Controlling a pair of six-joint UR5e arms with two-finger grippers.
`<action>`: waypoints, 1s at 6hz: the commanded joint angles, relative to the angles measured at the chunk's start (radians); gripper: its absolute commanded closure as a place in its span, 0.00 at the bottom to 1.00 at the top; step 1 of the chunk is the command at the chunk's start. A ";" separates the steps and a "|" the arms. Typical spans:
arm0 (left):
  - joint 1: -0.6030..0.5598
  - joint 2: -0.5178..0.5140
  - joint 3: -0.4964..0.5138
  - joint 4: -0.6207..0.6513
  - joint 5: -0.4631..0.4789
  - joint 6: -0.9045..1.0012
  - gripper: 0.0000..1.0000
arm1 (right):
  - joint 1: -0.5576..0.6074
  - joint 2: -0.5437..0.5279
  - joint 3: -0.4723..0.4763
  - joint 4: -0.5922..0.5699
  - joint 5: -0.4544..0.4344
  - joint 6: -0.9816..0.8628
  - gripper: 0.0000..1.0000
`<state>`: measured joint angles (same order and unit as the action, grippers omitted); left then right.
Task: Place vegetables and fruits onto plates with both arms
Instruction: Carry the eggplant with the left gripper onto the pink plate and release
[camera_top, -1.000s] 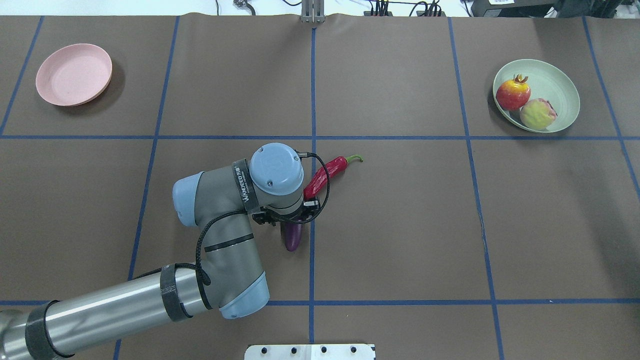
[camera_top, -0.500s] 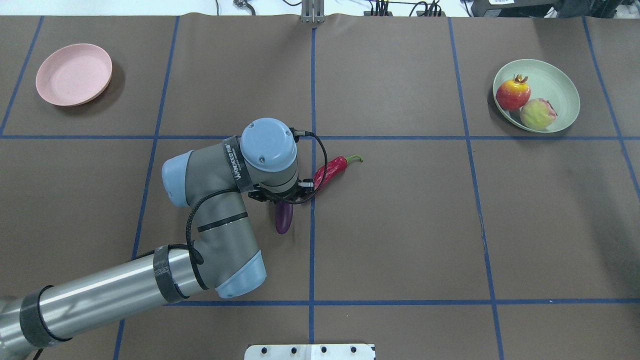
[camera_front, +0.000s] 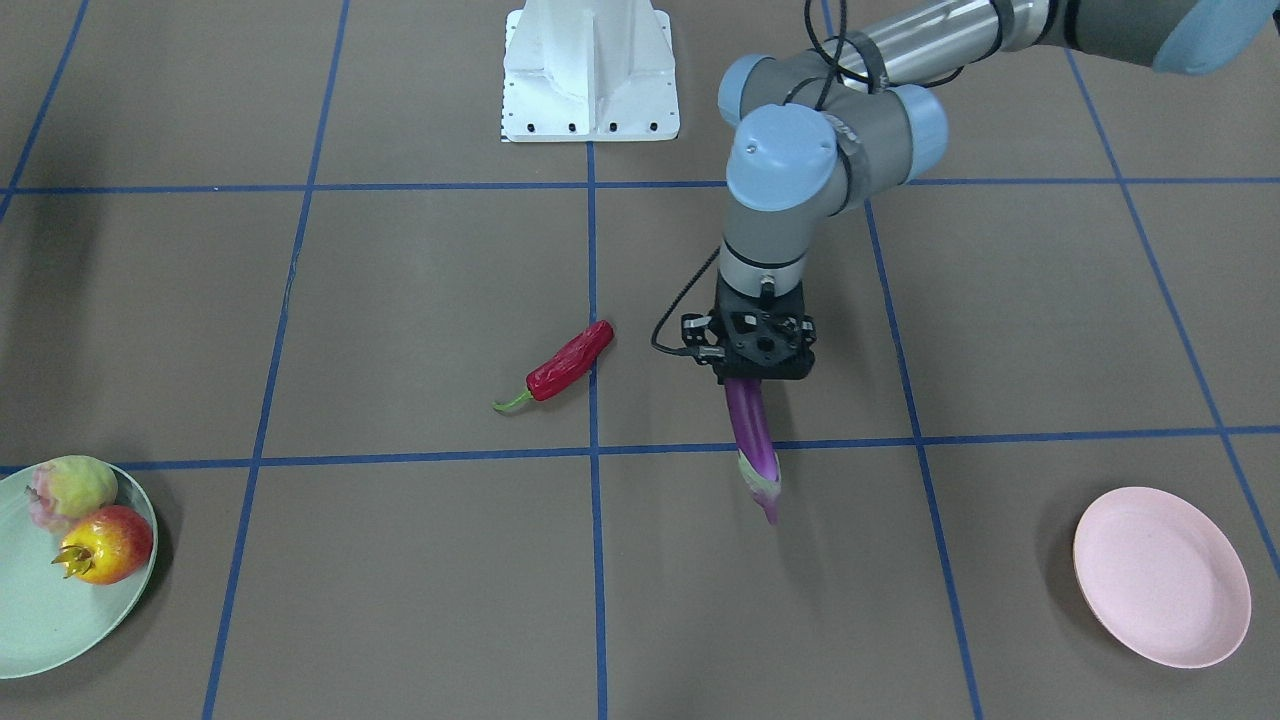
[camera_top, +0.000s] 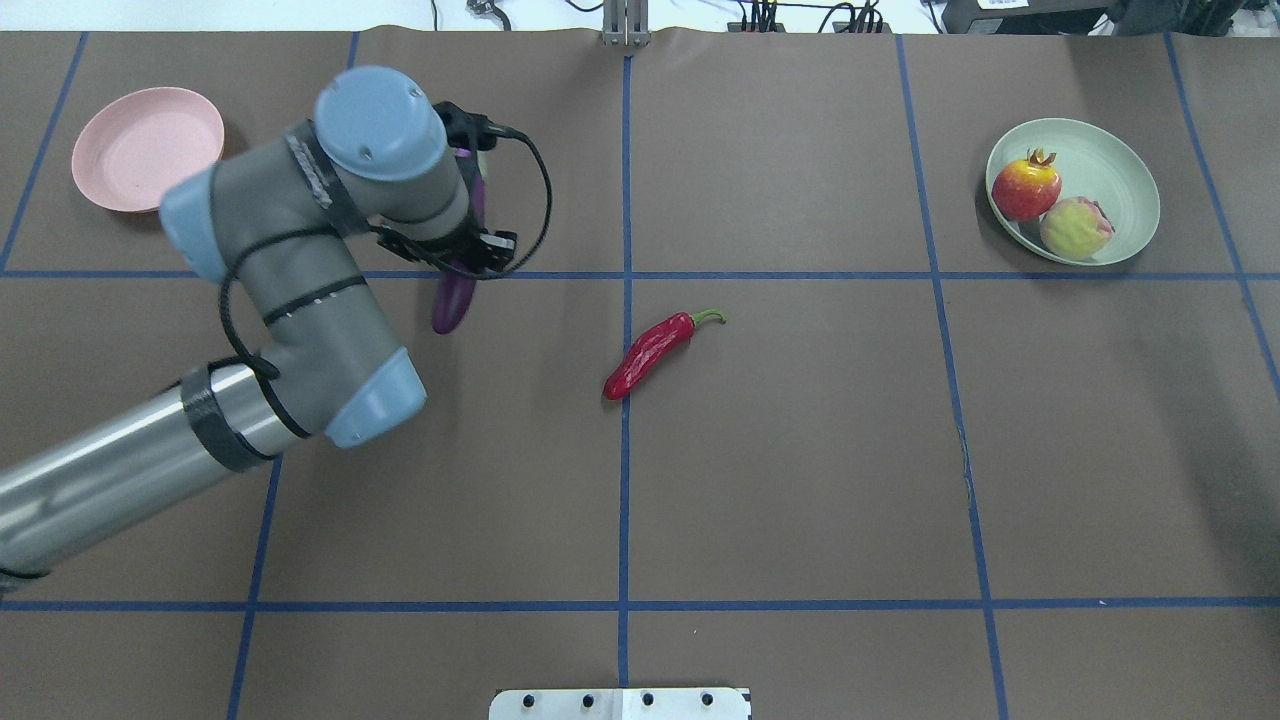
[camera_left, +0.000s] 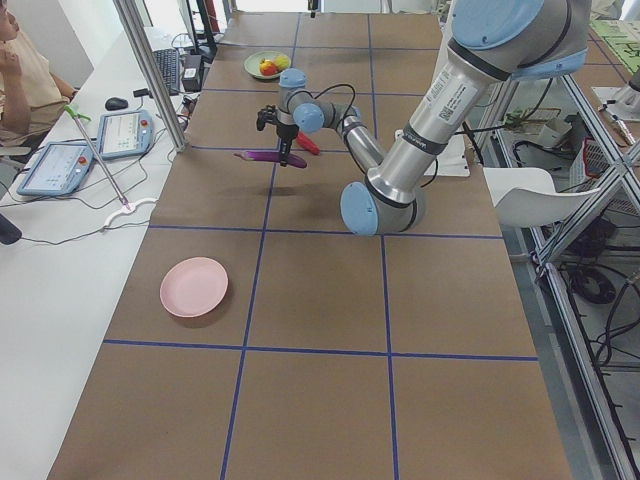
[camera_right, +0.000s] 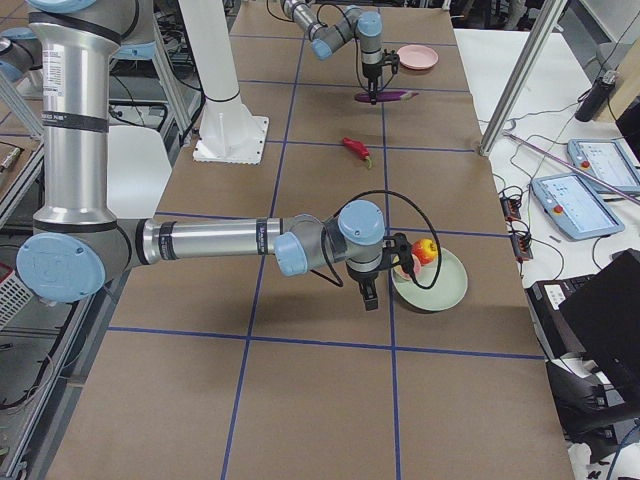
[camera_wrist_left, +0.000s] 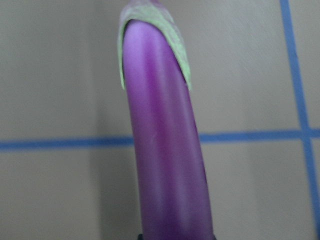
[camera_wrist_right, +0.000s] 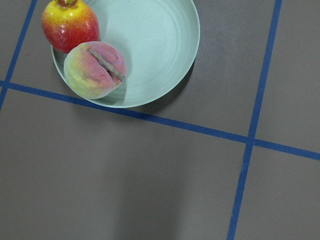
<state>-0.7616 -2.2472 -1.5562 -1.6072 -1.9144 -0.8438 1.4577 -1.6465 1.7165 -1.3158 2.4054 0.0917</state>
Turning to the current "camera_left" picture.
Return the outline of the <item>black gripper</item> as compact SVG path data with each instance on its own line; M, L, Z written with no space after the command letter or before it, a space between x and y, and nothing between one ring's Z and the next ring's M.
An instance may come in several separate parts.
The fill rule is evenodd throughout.
M289 164L291 144L297 138L297 125L278 123L276 135L279 142L279 164L286 167Z

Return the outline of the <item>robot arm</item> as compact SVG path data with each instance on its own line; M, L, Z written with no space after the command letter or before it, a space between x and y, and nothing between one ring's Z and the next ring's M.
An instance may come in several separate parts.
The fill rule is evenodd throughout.
M384 150L357 111L305 91L295 68L279 79L276 123L306 133L336 131L364 179L340 198L343 223L371 236L409 230L426 206L421 181L445 150L471 108L499 82L553 78L586 60L591 14L588 1L457 1L448 17L447 60L416 110Z

